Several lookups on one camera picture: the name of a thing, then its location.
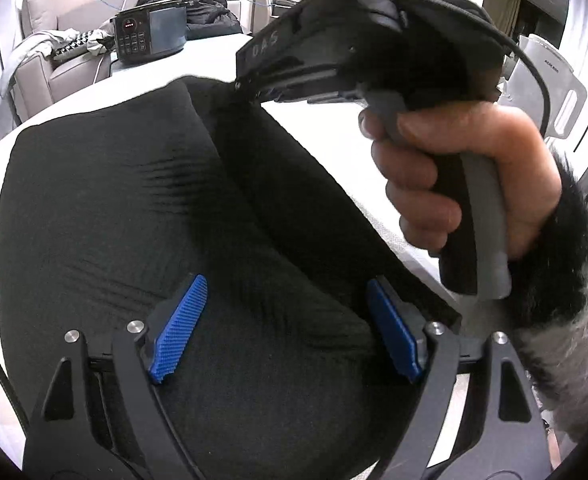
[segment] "gray fur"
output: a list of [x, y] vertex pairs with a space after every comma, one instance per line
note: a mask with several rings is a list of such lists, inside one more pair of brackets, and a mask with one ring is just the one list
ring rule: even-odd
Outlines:
[[554, 400], [543, 399], [545, 407], [554, 410], [556, 426], [574, 441], [588, 428], [588, 264], [583, 272], [587, 303], [571, 322], [518, 334], [522, 351], [548, 374]]

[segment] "radio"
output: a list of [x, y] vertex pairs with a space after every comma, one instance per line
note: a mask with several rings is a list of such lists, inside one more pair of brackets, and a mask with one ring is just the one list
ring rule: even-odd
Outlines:
[[186, 2], [163, 0], [119, 12], [112, 19], [119, 60], [142, 63], [170, 56], [186, 41]]

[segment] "blue textured pad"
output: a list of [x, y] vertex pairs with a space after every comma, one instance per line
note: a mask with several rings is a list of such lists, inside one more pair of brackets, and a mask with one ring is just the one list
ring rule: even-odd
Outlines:
[[156, 339], [154, 360], [149, 367], [149, 376], [154, 384], [160, 384], [166, 375], [176, 370], [206, 301], [207, 280], [199, 274]]
[[396, 371], [412, 383], [421, 376], [416, 341], [378, 280], [367, 283], [367, 305]]

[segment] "beige curtain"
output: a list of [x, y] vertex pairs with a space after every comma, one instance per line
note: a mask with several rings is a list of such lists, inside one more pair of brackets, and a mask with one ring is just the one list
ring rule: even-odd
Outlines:
[[496, 28], [511, 36], [516, 25], [520, 0], [483, 0], [482, 6], [491, 16]]

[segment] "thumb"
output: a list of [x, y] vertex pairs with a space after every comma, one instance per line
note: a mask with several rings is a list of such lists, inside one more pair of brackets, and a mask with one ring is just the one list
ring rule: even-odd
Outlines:
[[456, 102], [400, 114], [397, 125], [403, 137], [424, 152], [474, 152], [504, 162], [524, 140], [519, 137], [536, 130], [520, 109], [488, 102]]

